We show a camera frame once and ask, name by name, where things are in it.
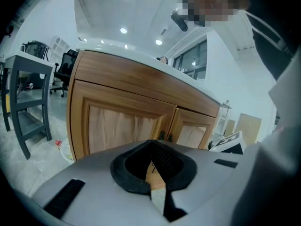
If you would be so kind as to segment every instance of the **wooden cabinet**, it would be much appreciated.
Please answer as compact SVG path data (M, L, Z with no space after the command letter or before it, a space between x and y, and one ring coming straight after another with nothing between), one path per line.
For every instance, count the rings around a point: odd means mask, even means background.
M175 105L126 91L75 81L71 136L76 159L169 131Z
M168 140L179 145L204 149L214 122L213 117L177 108Z
M71 152L78 160L134 141L159 139L162 131L165 140L173 135L174 143L204 148L219 107L160 70L110 54L80 51L68 89Z

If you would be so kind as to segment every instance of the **cabinet handle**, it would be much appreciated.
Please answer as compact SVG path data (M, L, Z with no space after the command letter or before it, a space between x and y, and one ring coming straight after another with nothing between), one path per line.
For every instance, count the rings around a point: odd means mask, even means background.
M173 135L169 135L167 141L173 142Z
M164 140L165 139L165 131L161 131L158 140Z

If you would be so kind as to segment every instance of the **chair backrest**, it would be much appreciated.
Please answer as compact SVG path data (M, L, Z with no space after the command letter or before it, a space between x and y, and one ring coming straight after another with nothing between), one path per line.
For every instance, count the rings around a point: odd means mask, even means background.
M78 55L78 52L76 52L72 49L70 49L68 51L68 53L64 53L61 67L58 70L58 72L71 76L77 55Z

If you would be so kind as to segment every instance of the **black velcro strip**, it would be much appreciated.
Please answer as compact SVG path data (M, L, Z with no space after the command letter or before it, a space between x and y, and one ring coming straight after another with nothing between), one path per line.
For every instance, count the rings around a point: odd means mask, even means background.
M226 161L226 160L222 160L222 159L216 159L214 161L214 163L226 166L226 167L230 167L230 168L236 168L237 166L237 162L233 162L233 161Z
M45 206L44 210L56 218L61 218L76 195L84 186L84 182L72 179L69 183Z

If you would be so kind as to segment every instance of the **white ceiling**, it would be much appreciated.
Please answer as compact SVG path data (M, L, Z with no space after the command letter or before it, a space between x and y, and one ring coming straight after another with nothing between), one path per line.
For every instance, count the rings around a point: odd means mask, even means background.
M151 56L163 56L186 32L170 15L178 0L75 0L75 17L81 38L119 41ZM120 28L126 28L122 34ZM158 46L156 39L163 41Z

